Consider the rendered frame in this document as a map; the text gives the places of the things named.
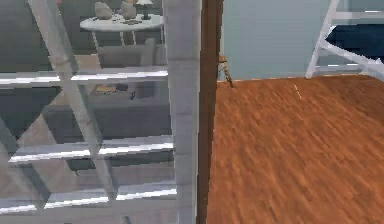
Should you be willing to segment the white open shelf unit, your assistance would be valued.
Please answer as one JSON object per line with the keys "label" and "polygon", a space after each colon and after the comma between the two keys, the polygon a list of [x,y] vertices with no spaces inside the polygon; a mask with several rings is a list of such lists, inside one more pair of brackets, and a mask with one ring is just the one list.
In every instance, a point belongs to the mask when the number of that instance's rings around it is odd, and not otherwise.
{"label": "white open shelf unit", "polygon": [[[151,0],[159,28],[97,32],[99,47],[166,48],[165,66],[102,68],[80,27],[119,0],[0,0],[0,224],[196,224],[201,0]],[[171,134],[104,140],[97,85],[166,81]],[[43,110],[68,103],[83,142],[57,144]]]}

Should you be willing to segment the brown wooden door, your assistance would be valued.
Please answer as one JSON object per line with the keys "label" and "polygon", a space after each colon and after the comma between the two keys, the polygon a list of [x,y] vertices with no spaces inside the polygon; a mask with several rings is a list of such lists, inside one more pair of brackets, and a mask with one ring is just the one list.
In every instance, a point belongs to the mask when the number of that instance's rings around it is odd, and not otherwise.
{"label": "brown wooden door", "polygon": [[206,224],[223,0],[202,0],[196,224]]}

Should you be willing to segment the brown wooden chair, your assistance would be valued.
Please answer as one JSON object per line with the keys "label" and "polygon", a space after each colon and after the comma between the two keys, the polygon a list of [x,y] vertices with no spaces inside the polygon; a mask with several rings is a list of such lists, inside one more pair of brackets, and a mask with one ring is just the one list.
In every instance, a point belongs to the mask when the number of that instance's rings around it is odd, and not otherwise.
{"label": "brown wooden chair", "polygon": [[230,75],[230,71],[229,71],[229,67],[228,67],[228,64],[227,64],[227,59],[226,59],[226,57],[224,55],[220,55],[219,56],[218,64],[219,64],[219,70],[224,72],[226,81],[229,83],[229,86],[231,88],[233,88],[234,87],[233,81],[232,81],[232,78],[231,78],[231,75]]}

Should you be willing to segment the grey sofa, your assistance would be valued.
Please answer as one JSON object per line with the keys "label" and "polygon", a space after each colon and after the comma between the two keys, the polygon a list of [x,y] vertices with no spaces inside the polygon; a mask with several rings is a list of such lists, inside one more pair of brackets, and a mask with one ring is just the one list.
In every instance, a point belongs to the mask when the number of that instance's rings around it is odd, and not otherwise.
{"label": "grey sofa", "polygon": [[[166,81],[117,84],[109,93],[94,87],[88,100],[104,140],[171,134]],[[46,106],[43,117],[57,144],[84,141],[68,103]]]}

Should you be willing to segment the yellow book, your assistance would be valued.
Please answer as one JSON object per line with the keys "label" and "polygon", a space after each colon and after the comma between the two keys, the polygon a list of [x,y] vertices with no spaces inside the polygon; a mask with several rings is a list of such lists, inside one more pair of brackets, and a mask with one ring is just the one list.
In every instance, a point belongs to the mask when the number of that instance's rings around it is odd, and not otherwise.
{"label": "yellow book", "polygon": [[109,85],[97,85],[94,92],[97,94],[112,94],[116,92],[116,87]]}

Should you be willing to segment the white round table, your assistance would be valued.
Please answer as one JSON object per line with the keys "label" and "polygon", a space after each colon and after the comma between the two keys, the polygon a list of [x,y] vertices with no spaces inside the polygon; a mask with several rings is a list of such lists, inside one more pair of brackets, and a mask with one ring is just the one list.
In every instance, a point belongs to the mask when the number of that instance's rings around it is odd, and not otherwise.
{"label": "white round table", "polygon": [[133,43],[136,43],[135,33],[137,31],[159,28],[161,30],[161,42],[164,42],[164,19],[161,15],[150,14],[150,20],[143,20],[142,14],[138,14],[135,18],[135,24],[129,24],[129,20],[125,20],[121,15],[114,15],[111,19],[101,20],[92,17],[83,20],[80,27],[92,33],[92,38],[96,48],[99,47],[96,33],[97,32],[118,32],[121,44],[124,45],[124,33],[131,32]]}

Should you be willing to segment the white table lamp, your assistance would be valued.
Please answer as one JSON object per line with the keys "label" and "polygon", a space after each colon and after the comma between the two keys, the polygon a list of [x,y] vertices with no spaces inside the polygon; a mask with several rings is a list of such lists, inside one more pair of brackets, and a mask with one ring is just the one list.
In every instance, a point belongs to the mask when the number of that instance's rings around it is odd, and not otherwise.
{"label": "white table lamp", "polygon": [[142,20],[150,20],[149,8],[153,5],[151,0],[137,0],[136,6],[141,7],[143,10]]}

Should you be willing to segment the pale stone lump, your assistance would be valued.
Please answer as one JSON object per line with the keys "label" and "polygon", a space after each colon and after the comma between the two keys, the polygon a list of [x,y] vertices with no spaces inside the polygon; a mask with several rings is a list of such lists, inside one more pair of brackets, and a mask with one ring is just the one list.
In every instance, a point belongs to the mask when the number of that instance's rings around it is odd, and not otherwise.
{"label": "pale stone lump", "polygon": [[122,0],[118,13],[124,19],[134,19],[136,17],[135,0]]}
{"label": "pale stone lump", "polygon": [[96,2],[94,4],[95,15],[101,20],[111,19],[113,16],[112,9],[104,2]]}

